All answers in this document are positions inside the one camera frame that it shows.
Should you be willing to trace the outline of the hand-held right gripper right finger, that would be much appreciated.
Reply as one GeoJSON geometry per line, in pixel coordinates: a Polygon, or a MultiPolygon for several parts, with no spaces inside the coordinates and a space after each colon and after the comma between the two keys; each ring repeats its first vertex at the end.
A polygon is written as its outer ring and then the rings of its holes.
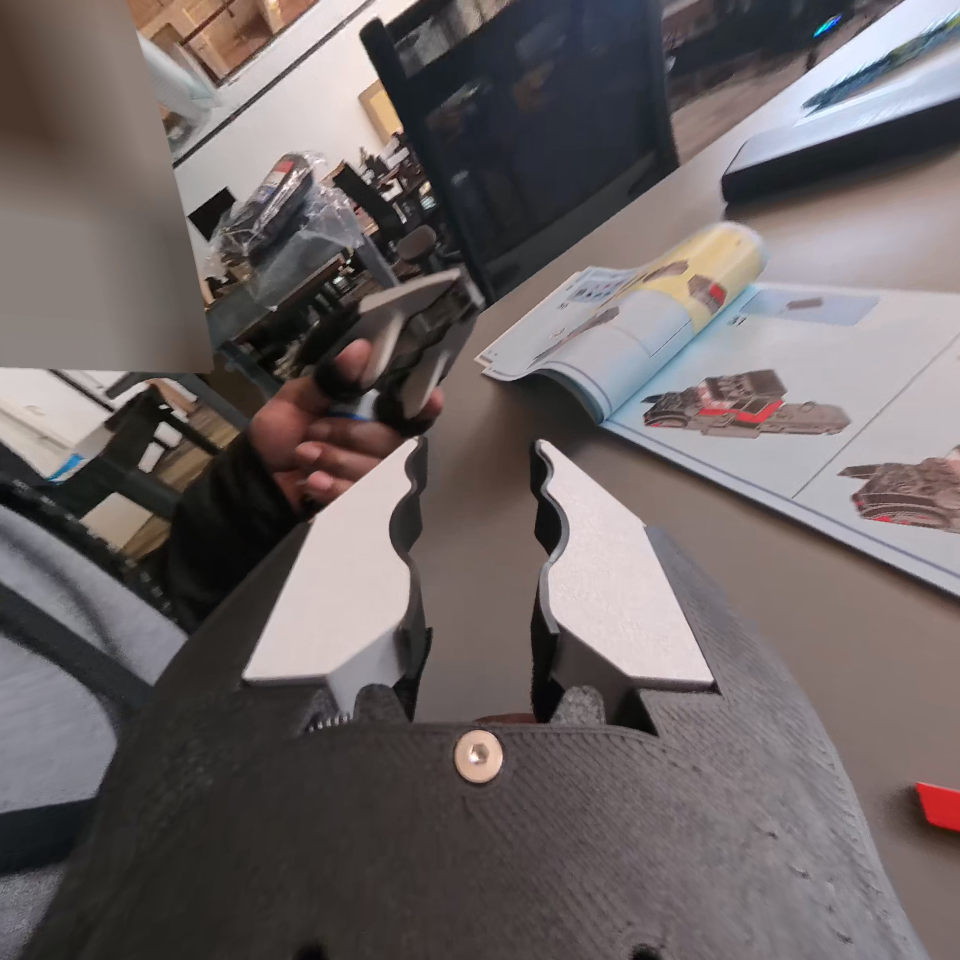
{"type": "Polygon", "coordinates": [[[548,722],[575,688],[601,720],[651,726],[642,690],[715,693],[716,680],[641,519],[545,439],[530,449],[545,558],[531,622],[531,706],[548,722]]]}

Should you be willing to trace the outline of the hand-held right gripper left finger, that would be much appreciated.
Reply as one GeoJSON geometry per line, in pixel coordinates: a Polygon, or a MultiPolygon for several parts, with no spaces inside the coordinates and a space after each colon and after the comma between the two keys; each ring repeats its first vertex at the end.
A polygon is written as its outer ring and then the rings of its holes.
{"type": "Polygon", "coordinates": [[[410,551],[423,531],[427,440],[410,438],[317,513],[242,672],[252,687],[319,685],[351,716],[369,686],[416,681],[429,651],[410,551]]]}

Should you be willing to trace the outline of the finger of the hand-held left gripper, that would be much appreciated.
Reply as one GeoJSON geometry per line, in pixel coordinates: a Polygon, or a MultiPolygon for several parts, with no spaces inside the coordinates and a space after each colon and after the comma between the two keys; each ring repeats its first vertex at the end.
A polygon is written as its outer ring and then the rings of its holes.
{"type": "Polygon", "coordinates": [[[403,385],[403,414],[420,415],[434,390],[454,362],[453,351],[428,351],[416,363],[403,385]]]}
{"type": "Polygon", "coordinates": [[[368,391],[403,394],[414,366],[428,352],[453,352],[467,342],[467,289],[459,270],[429,273],[366,296],[358,308],[356,338],[371,354],[357,382],[368,391]]]}

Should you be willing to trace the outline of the person's left forearm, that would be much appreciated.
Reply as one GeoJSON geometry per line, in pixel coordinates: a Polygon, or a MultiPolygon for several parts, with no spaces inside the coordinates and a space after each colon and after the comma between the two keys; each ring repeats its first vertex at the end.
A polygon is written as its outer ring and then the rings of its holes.
{"type": "Polygon", "coordinates": [[[141,565],[192,634],[303,517],[245,431],[186,488],[167,538],[141,565]]]}

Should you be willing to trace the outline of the brown desk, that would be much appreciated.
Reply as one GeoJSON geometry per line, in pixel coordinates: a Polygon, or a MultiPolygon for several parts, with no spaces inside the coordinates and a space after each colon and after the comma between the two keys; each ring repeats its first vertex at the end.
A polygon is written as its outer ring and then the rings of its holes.
{"type": "Polygon", "coordinates": [[[575,271],[641,266],[718,221],[721,175],[747,139],[957,9],[900,3],[489,308],[446,382],[414,547],[435,630],[416,718],[527,711],[546,561],[529,450],[552,442],[666,534],[709,612],[731,615],[805,695],[930,958],[958,958],[958,834],[925,821],[914,785],[958,787],[958,600],[599,429],[549,380],[498,385],[473,358],[575,271]]]}

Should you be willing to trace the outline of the person's left hand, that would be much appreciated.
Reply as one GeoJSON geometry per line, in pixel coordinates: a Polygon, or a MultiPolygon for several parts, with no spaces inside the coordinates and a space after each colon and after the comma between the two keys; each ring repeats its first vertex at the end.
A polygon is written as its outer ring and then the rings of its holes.
{"type": "Polygon", "coordinates": [[[404,443],[377,422],[330,414],[331,402],[312,376],[285,383],[253,416],[246,438],[294,509],[327,506],[404,443]]]}

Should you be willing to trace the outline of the plastic wrapped dark bundle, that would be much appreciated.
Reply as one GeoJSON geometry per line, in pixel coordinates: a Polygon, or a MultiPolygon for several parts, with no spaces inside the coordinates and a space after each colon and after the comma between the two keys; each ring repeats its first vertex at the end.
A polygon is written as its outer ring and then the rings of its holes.
{"type": "Polygon", "coordinates": [[[355,248],[363,228],[350,198],[325,182],[330,168],[317,151],[283,154],[254,192],[220,222],[211,252],[222,262],[256,264],[294,234],[355,248]]]}

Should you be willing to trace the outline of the black mesh office chair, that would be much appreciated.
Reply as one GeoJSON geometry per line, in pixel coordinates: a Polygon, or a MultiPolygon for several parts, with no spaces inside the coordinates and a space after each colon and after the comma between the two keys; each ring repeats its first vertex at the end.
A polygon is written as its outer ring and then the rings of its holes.
{"type": "Polygon", "coordinates": [[[359,32],[486,303],[679,167],[661,2],[416,2],[359,32]]]}

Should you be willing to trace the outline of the toy instruction booklet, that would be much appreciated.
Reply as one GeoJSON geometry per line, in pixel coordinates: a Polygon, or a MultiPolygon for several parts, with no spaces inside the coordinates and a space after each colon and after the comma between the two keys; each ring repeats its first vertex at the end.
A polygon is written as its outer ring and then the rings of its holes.
{"type": "Polygon", "coordinates": [[[718,222],[641,268],[580,270],[476,361],[957,596],[958,295],[772,284],[767,259],[718,222]]]}

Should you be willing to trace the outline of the person's grey shirt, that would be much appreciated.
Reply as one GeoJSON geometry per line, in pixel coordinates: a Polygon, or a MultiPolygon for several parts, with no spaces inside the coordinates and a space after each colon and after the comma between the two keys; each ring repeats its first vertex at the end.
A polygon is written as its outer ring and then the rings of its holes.
{"type": "Polygon", "coordinates": [[[129,716],[119,690],[64,666],[82,646],[122,685],[153,685],[186,642],[167,616],[2,508],[2,876],[64,860],[84,832],[129,716]]]}

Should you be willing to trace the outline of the person's black jacket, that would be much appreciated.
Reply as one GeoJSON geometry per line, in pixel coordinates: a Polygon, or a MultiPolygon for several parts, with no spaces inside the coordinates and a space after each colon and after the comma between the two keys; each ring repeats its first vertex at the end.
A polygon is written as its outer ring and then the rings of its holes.
{"type": "Polygon", "coordinates": [[[172,608],[161,587],[139,564],[99,534],[92,532],[50,496],[3,474],[1,504],[6,510],[38,526],[60,543],[73,549],[163,616],[171,615],[172,608]]]}

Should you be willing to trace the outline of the small red toy brick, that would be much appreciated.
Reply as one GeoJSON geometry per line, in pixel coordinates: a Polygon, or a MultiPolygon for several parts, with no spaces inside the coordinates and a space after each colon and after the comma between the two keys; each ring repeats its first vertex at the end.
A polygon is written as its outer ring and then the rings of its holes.
{"type": "Polygon", "coordinates": [[[957,788],[918,781],[915,791],[926,822],[940,830],[959,833],[960,793],[957,788]]]}

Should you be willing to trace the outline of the black power bank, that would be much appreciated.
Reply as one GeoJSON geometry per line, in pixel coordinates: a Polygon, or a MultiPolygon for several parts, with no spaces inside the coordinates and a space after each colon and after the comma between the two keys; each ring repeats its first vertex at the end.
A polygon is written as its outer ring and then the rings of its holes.
{"type": "Polygon", "coordinates": [[[721,194],[741,206],[953,145],[958,131],[958,97],[844,104],[745,141],[721,177],[721,194]]]}

